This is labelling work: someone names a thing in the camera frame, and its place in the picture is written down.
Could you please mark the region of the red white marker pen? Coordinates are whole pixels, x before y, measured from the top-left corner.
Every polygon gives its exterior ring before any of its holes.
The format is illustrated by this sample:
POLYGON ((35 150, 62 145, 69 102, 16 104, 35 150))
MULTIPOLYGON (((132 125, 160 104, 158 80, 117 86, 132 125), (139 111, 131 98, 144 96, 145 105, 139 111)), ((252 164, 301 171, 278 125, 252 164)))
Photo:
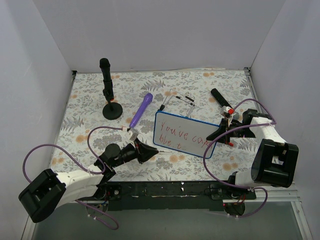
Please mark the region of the red white marker pen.
POLYGON ((159 152, 159 153, 171 153, 172 151, 170 151, 170 150, 160 150, 160 149, 158 149, 158 152, 159 152))

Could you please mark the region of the blue framed whiteboard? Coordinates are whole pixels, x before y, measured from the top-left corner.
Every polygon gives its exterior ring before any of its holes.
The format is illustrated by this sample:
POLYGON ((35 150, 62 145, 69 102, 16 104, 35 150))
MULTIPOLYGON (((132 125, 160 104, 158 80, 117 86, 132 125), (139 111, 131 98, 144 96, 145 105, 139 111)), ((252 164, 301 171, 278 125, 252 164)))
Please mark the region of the blue framed whiteboard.
POLYGON ((207 137, 219 129, 213 123, 157 111, 153 128, 153 143, 160 147, 203 157, 210 141, 207 137))

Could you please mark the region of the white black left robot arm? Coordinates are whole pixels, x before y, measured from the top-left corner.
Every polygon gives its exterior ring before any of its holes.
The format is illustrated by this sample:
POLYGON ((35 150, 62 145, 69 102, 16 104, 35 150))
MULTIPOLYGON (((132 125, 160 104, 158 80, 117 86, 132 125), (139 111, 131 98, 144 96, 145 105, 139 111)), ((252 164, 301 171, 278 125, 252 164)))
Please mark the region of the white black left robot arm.
POLYGON ((43 170, 18 195, 18 199, 32 221, 39 223, 56 208, 75 200, 90 197, 108 200, 113 191, 107 188, 107 182, 116 175, 116 167, 132 160, 143 164, 159 152, 138 139, 124 148, 111 143, 87 170, 58 173, 50 168, 43 170))

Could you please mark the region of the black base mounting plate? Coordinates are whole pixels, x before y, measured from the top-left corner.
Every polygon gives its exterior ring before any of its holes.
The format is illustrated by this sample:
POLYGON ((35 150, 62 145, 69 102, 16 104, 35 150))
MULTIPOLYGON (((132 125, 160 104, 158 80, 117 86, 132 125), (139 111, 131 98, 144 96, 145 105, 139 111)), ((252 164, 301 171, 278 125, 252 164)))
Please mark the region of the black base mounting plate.
POLYGON ((243 203, 256 199, 215 180, 205 181, 109 181, 98 187, 87 203, 104 203, 109 211, 124 210, 209 210, 223 211, 224 201, 243 203))

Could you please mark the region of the black round microphone stand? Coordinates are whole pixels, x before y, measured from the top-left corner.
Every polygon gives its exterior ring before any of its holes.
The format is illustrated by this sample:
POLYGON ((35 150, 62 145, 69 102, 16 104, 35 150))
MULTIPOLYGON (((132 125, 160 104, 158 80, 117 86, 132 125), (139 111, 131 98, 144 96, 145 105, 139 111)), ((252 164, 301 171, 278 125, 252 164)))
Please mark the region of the black round microphone stand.
POLYGON ((109 99, 102 110, 102 114, 107 120, 116 120, 122 115, 122 113, 122 106, 117 102, 111 102, 109 99))

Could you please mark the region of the black microphone on stand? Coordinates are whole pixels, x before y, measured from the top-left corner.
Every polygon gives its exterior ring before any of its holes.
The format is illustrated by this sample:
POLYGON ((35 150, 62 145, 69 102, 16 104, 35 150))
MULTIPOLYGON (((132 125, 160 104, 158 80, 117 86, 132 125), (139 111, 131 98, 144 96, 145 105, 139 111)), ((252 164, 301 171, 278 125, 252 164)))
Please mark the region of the black microphone on stand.
POLYGON ((104 89, 102 90, 103 95, 107 100, 112 101, 114 99, 113 82, 110 72, 110 62, 107 58, 101 58, 99 60, 99 67, 103 75, 104 89))

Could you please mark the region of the aluminium front rail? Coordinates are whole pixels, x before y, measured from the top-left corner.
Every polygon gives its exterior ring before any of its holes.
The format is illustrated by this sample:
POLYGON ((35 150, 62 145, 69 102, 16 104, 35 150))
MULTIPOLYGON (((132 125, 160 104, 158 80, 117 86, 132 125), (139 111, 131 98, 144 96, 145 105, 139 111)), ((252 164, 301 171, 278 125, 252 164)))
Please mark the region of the aluminium front rail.
MULTIPOLYGON (((299 202, 301 201, 300 193, 298 192, 295 182, 291 184, 290 187, 272 187, 272 186, 263 186, 267 191, 268 202, 299 202)), ((265 192, 262 189, 257 189, 254 192, 254 195, 246 195, 244 202, 263 202, 265 200, 265 192)))

